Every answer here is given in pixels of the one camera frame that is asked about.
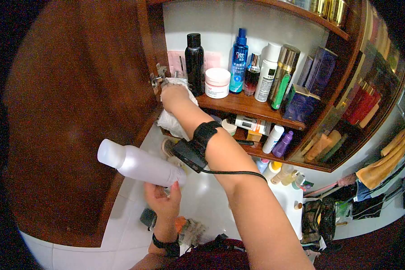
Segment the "black wrist strap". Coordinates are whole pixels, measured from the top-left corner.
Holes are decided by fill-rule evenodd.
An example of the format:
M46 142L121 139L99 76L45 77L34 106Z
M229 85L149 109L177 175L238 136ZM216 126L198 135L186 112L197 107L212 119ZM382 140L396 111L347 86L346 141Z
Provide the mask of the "black wrist strap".
M202 123L193 132L194 138L192 139L192 141L196 143L195 146L198 147L200 153L204 156L207 143L209 142L211 137L213 137L213 135L218 132L216 130L216 127L222 127L222 125L216 121L211 121L208 123Z
M178 243L178 234L177 239L173 243L164 243L156 239L155 234L151 237L153 244L157 248L163 248L167 252L167 257L180 257L180 245Z

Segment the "white cloth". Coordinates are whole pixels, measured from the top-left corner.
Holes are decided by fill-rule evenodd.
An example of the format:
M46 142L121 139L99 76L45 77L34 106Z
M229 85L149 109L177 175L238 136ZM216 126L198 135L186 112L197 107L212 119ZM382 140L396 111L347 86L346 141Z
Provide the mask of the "white cloth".
M186 87L187 91L189 92L190 100L192 100L192 102L198 106L198 101L196 101L194 95L187 87L187 79L166 78L166 81L167 83L180 84ZM179 124L177 118L165 110L163 110L161 115L159 116L159 119L157 120L157 126L168 130L169 132L171 132L171 135L175 137L185 138L186 140L189 141L189 137L186 135L186 132L184 131L183 127L181 127L181 125Z

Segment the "purple box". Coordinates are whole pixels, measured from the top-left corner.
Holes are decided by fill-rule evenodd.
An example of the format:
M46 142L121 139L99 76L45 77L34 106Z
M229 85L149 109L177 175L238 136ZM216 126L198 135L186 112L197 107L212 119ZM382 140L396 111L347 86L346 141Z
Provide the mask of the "purple box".
M303 70L301 71L300 77L298 78L297 85L304 87L306 81L308 80L309 73L311 72L312 63L313 58L308 55L308 57L306 57L306 62L304 62Z
M306 88L293 84L282 109L282 118L304 123L314 108L319 105L319 100L318 96L310 94Z
M324 89L329 83L330 76L335 68L336 59L337 55L334 52L326 48L318 48L305 84L309 93L317 96L324 95Z

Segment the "wooden cabinet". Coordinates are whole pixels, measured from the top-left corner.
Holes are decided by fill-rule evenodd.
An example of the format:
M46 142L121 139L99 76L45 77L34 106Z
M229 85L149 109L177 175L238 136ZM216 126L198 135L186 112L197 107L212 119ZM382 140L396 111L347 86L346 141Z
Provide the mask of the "wooden cabinet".
M21 44L6 86L10 128L7 185L19 228L61 245L99 247L123 176L97 161L109 138L140 146L162 110L159 63L168 67L164 0L49 3ZM321 164L297 158L332 115L356 79L366 34L367 3L353 1L344 28L277 0L259 0L330 30L326 47L339 55L312 123L284 120L266 103L243 94L198 97L201 108L238 113L295 131L285 158L264 154L262 144L243 146L254 156L332 171L354 154L393 107L390 96L363 139L337 160ZM235 135L243 139L245 133Z

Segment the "small jar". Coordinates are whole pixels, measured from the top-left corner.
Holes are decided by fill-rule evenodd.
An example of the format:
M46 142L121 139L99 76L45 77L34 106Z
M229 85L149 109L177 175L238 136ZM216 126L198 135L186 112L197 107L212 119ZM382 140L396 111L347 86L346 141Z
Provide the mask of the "small jar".
M205 72L205 94L213 99L222 99L229 93L231 73L223 68L209 68Z
M232 125L230 123L227 122L227 119L224 119L222 121L222 127L225 128L226 131L228 131L228 133L231 134L231 136L234 136L236 130L237 130L237 126L236 125Z

